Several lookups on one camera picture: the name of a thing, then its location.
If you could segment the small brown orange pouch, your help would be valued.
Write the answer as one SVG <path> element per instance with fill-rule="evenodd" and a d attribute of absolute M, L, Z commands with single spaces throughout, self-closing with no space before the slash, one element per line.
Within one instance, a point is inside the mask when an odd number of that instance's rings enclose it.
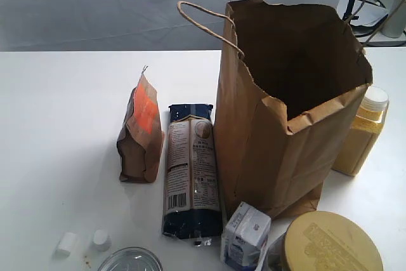
<path fill-rule="evenodd" d="M 116 147 L 121 160 L 119 180 L 132 183 L 156 181 L 164 143 L 157 91 L 145 77 L 144 66 L 126 108 Z"/>

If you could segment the large brown paper bag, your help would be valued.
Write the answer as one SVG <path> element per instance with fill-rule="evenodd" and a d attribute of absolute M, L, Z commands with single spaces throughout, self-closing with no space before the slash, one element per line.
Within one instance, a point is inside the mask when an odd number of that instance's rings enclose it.
<path fill-rule="evenodd" d="M 231 1 L 222 17 L 214 142 L 226 211 L 313 211 L 372 84 L 363 46 L 327 5 Z"/>

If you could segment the dark blue pasta packet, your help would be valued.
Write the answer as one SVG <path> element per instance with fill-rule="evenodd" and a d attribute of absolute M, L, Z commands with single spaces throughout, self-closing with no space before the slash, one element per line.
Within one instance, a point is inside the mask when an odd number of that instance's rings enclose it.
<path fill-rule="evenodd" d="M 169 106 L 162 233 L 210 246 L 223 231 L 210 104 Z"/>

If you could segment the white blue milk carton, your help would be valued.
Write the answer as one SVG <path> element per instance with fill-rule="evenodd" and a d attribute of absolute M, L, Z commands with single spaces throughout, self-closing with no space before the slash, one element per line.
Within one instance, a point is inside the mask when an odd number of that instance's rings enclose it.
<path fill-rule="evenodd" d="M 256 270 L 262 259 L 272 219 L 241 202 L 221 235 L 220 260 L 234 270 Z"/>

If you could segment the small white cap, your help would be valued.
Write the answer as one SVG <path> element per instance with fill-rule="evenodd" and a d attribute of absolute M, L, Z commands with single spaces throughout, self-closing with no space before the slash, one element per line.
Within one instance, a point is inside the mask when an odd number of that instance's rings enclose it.
<path fill-rule="evenodd" d="M 92 243 L 97 251 L 104 252 L 111 247 L 112 241 L 107 231 L 98 229 L 94 232 Z"/>

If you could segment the yellow grain plastic bottle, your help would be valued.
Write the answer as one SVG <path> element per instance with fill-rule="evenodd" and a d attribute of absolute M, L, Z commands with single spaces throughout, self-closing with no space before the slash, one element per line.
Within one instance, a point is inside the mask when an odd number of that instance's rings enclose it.
<path fill-rule="evenodd" d="M 371 86 L 357 110 L 348 135 L 332 168 L 356 176 L 383 129 L 389 107 L 389 96 L 383 89 Z"/>

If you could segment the jar with gold lid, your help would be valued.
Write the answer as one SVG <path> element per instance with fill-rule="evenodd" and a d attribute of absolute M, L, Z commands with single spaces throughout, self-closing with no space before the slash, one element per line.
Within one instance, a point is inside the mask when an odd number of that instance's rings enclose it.
<path fill-rule="evenodd" d="M 381 255 L 356 223 L 332 212 L 297 217 L 268 248 L 263 270 L 383 270 Z"/>

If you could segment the small white cylinder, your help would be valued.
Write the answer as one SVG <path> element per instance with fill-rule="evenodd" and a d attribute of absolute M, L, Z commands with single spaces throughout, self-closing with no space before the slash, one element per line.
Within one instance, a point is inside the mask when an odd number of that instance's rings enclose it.
<path fill-rule="evenodd" d="M 55 253 L 60 256 L 70 256 L 77 244 L 78 236 L 73 232 L 66 232 L 60 239 Z"/>

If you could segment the white round base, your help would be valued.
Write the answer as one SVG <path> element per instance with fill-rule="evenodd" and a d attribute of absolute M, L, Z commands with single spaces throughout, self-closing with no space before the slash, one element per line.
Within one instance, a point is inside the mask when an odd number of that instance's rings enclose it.
<path fill-rule="evenodd" d="M 349 0 L 339 0 L 336 11 L 343 17 Z M 350 24 L 354 27 L 374 27 L 388 16 L 388 10 L 377 1 L 366 0 L 361 10 L 355 15 Z"/>

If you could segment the white cylinder container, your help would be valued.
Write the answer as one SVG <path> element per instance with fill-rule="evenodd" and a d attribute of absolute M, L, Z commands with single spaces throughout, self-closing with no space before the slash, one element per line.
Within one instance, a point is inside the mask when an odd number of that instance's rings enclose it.
<path fill-rule="evenodd" d="M 390 38 L 399 38 L 405 30 L 405 0 L 394 0 L 381 33 Z"/>

